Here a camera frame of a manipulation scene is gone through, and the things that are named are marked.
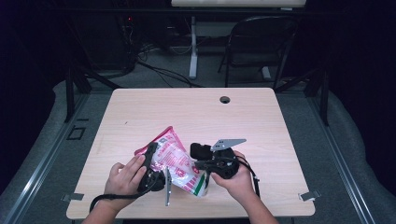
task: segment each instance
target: table top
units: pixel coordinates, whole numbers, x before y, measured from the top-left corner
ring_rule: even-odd
[[[306,0],[172,0],[173,7],[304,7]]]
[[[228,97],[224,104],[221,97]],[[220,138],[246,138],[233,147],[245,154],[260,179],[261,198],[276,217],[311,216],[313,202],[276,96],[267,88],[118,89],[93,141],[67,216],[82,219],[91,201],[103,193],[110,168],[125,164],[134,152],[173,126],[184,148],[191,143],[213,145]],[[164,190],[149,192],[124,208],[118,218],[246,217],[242,206],[210,179],[206,196],[198,198],[172,186],[170,205]]]

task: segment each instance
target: table leg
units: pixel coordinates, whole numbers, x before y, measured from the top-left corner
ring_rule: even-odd
[[[195,33],[195,17],[191,17],[191,63],[190,63],[190,79],[197,78],[197,36]]]

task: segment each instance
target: metal clip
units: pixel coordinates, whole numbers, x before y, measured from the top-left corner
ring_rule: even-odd
[[[314,201],[316,198],[319,198],[321,196],[320,192],[318,190],[310,191],[305,194],[298,194],[298,197],[300,200],[305,201]]]
[[[165,206],[169,206],[169,198],[171,196],[171,188],[172,188],[172,176],[169,172],[169,168],[166,166],[165,168]]]

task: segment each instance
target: finger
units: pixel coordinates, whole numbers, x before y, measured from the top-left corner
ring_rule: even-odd
[[[137,170],[143,165],[145,158],[145,155],[137,156],[125,165],[123,170],[125,170],[124,179],[126,181],[130,182],[134,178]]]
[[[143,175],[145,174],[147,169],[148,168],[146,166],[140,167],[140,169],[136,172],[136,174],[134,175],[134,178],[132,178],[130,183],[137,188],[137,186],[140,184],[140,181],[142,180]]]
[[[122,169],[124,167],[124,164],[121,164],[117,162],[114,164],[111,169],[110,169],[110,175],[117,175],[119,173],[119,169]]]

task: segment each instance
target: person's right hand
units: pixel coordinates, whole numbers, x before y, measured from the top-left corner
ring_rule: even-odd
[[[233,153],[235,156],[245,158],[245,156],[238,151],[234,151]],[[211,176],[218,185],[227,189],[230,195],[240,203],[241,200],[246,198],[247,194],[255,194],[251,183],[250,171],[244,165],[239,165],[238,172],[230,179],[223,179],[216,173],[212,173]]]

